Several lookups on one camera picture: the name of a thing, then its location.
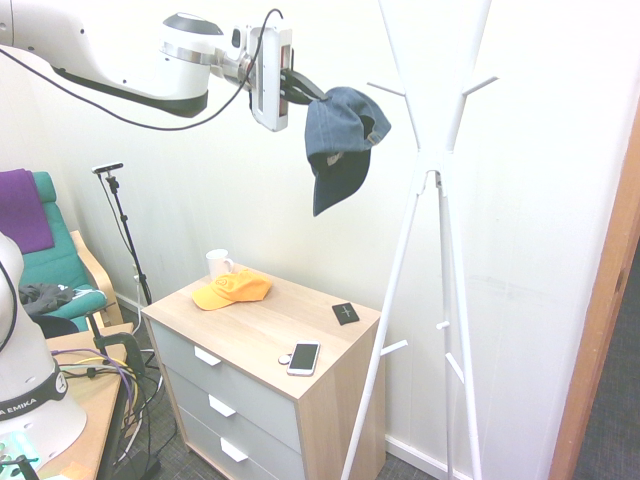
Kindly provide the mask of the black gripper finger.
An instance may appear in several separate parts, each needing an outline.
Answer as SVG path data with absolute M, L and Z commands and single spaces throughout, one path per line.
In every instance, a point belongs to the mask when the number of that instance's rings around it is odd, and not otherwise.
M 321 99 L 321 92 L 306 91 L 296 88 L 282 88 L 280 97 L 290 103 L 297 105 L 309 105 L 314 100 Z
M 328 96 L 311 80 L 290 68 L 283 70 L 283 88 L 296 88 L 306 91 L 321 92 L 321 101 L 327 100 Z

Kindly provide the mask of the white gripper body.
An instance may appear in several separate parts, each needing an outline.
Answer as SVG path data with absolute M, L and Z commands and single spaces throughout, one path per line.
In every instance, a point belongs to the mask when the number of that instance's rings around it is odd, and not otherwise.
M 280 97 L 281 71 L 291 67 L 292 29 L 268 24 L 248 31 L 247 53 L 256 56 L 250 74 L 251 110 L 254 119 L 270 131 L 288 124 L 288 102 Z

